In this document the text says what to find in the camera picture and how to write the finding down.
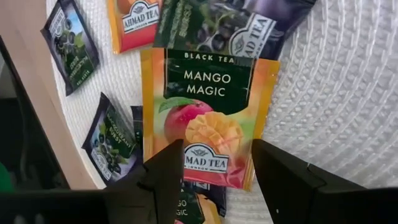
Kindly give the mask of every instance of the orange tea packet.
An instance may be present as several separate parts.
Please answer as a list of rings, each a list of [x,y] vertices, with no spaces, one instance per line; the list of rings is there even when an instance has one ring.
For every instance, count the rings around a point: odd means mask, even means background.
[[[184,139],[184,179],[251,189],[279,62],[153,48],[141,52],[144,160]]]
[[[116,54],[153,43],[162,0],[108,0]]]

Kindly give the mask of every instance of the wooden surface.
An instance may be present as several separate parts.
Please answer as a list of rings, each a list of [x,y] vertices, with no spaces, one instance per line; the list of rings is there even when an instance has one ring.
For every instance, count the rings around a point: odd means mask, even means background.
[[[2,0],[0,35],[25,86],[68,183],[95,189],[72,142],[59,103],[50,52],[40,30],[46,20],[44,0]]]

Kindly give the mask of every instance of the black tea packet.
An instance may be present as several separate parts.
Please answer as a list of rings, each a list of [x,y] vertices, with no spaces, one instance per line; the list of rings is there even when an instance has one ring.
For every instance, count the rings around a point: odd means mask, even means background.
[[[82,148],[106,185],[143,163],[142,148],[104,93]]]
[[[136,135],[137,142],[142,146],[142,106],[131,106],[132,117],[133,117],[133,125],[134,125],[134,133]],[[189,182],[184,181],[182,184],[182,189],[186,191],[186,194],[181,195],[181,197],[188,197],[192,199],[192,203],[196,203],[193,200],[194,196],[192,196],[190,192],[195,192],[198,195],[203,195],[205,198],[210,199],[215,205],[218,212],[218,215],[221,217],[225,217],[226,215],[226,187],[217,186],[213,184],[201,183],[201,182]],[[177,211],[177,216],[184,216],[184,212]]]
[[[100,62],[74,0],[58,0],[41,33],[62,75],[68,96],[92,75]]]
[[[316,0],[165,0],[155,47],[278,60]]]

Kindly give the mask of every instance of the tea packet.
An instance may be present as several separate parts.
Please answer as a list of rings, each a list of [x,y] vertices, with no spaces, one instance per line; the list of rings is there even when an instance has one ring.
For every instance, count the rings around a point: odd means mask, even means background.
[[[100,62],[74,0],[58,0],[41,33],[65,82],[68,96],[91,77]]]
[[[277,60],[315,1],[164,1],[154,46]]]
[[[104,93],[82,148],[106,185],[143,163],[141,147]]]
[[[162,0],[107,0],[113,52],[154,42]]]
[[[144,160],[184,139],[184,179],[249,190],[279,63],[153,48],[141,52]]]
[[[137,142],[142,145],[142,106],[131,106],[134,133],[136,134]],[[183,189],[190,189],[197,194],[204,195],[210,199],[217,207],[219,216],[225,217],[226,215],[226,187],[201,183],[184,181],[182,183]]]
[[[221,219],[217,214],[216,205],[210,199],[192,189],[183,187],[178,201],[175,223],[221,224]]]

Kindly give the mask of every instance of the white woven placemat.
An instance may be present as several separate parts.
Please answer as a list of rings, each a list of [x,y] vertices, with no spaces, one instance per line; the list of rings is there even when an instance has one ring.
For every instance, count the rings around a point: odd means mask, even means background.
[[[114,55],[105,0],[77,0],[99,50],[101,65],[65,97],[53,62],[68,127],[87,171],[104,183],[80,147],[100,92],[132,126],[140,105],[138,52]],[[47,0],[47,15],[55,0]],[[365,187],[398,185],[398,1],[318,0],[290,38],[264,139]],[[258,185],[228,190],[226,223],[272,223]]]

